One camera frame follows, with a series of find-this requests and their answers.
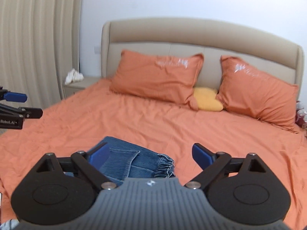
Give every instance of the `black circular disc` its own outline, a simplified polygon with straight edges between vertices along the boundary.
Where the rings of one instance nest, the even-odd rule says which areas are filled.
[[[95,192],[85,181],[57,172],[36,173],[14,191],[11,204],[20,220],[55,225],[84,214],[95,201]]]
[[[233,195],[239,202],[247,205],[262,204],[270,197],[269,192],[257,184],[240,185],[234,189]]]
[[[246,225],[265,225],[283,219],[290,196],[276,178],[263,179],[258,172],[221,179],[213,183],[207,197],[221,215]]]

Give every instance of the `denim jeans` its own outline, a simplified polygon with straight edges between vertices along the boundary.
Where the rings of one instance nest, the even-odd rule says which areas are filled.
[[[99,171],[118,186],[125,178],[169,178],[174,175],[174,160],[141,146],[114,137],[102,142],[110,145],[110,156]]]

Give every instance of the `white cloth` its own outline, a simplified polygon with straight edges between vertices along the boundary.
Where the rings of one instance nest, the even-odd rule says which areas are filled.
[[[66,79],[65,79],[65,85],[68,85],[70,83],[80,82],[84,80],[84,76],[82,73],[77,72],[74,68],[68,72]]]

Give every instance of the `wall outlet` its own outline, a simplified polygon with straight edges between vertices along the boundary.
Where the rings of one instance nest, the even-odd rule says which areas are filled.
[[[101,46],[94,46],[94,53],[101,54]]]

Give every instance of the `orange pillowcase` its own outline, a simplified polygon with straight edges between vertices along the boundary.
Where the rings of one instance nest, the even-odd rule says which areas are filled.
[[[258,70],[244,60],[221,56],[223,82],[216,98],[229,112],[244,114],[292,131],[297,85]]]
[[[198,110],[196,99],[193,97],[193,86],[203,63],[202,54],[178,58],[123,50],[110,90],[186,104]]]

